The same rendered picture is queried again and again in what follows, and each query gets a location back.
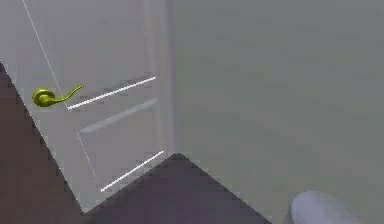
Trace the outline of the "white panelled room door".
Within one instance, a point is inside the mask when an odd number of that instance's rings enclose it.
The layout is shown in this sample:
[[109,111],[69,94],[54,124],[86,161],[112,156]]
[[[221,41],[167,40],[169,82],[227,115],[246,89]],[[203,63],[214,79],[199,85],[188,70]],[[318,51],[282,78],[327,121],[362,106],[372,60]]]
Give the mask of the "white panelled room door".
[[0,62],[84,212],[174,149],[167,4],[0,0]]

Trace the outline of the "pale grey rounded object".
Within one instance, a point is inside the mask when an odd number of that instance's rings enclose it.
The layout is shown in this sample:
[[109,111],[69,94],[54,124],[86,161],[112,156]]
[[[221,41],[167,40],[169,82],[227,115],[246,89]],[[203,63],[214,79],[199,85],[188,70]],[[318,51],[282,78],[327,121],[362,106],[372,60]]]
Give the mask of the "pale grey rounded object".
[[340,199],[319,191],[305,191],[295,196],[283,224],[363,224]]

